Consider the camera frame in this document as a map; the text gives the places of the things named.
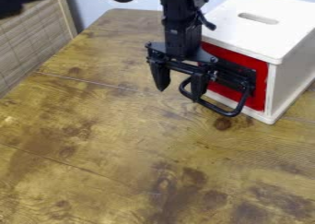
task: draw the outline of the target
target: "box lid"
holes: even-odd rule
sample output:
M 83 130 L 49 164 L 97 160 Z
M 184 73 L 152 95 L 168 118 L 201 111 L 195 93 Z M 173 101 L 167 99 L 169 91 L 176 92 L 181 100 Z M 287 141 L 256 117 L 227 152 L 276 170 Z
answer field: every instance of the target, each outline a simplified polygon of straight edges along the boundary
M 279 65 L 315 28 L 315 4 L 299 0 L 228 0 L 205 18 L 203 40 Z

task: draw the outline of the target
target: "wooden table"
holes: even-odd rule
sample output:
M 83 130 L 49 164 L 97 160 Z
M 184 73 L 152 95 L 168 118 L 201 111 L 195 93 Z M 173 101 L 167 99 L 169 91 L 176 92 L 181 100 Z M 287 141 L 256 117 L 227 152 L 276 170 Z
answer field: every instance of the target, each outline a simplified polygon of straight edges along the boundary
M 153 86 L 160 13 L 113 10 L 0 100 L 0 223 L 315 223 L 315 86 L 281 120 Z

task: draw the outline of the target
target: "drawer handle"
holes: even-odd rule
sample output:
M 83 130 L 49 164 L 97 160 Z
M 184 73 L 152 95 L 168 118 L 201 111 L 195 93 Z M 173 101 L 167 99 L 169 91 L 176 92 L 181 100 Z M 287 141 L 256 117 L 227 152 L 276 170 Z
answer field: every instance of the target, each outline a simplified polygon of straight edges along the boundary
M 276 25 L 279 23 L 277 20 L 273 20 L 271 18 L 265 18 L 265 17 L 259 16 L 259 15 L 248 14 L 248 13 L 239 14 L 239 17 L 244 18 L 244 19 L 248 19 L 248 20 L 252 20 L 252 21 L 257 21 L 257 22 L 260 22 L 263 24 L 268 24 L 268 25 Z
M 180 93 L 183 96 L 185 96 L 188 99 L 193 99 L 193 95 L 191 92 L 188 92 L 184 88 L 185 86 L 191 83 L 192 81 L 192 78 L 188 77 L 180 84 Z M 205 108 L 208 108 L 209 110 L 215 111 L 216 113 L 221 114 L 223 116 L 227 116 L 227 117 L 235 117 L 240 114 L 241 110 L 243 110 L 243 107 L 244 107 L 244 104 L 245 104 L 245 101 L 247 101 L 247 98 L 251 94 L 251 87 L 249 87 L 249 84 L 248 82 L 244 82 L 244 92 L 243 92 L 243 96 L 241 96 L 241 99 L 237 103 L 237 106 L 236 108 L 232 110 L 232 111 L 225 111 L 224 109 L 219 108 L 217 106 L 215 106 L 213 104 L 208 103 L 205 100 L 203 100 L 201 98 L 199 98 L 196 100 L 196 102 L 204 106 Z

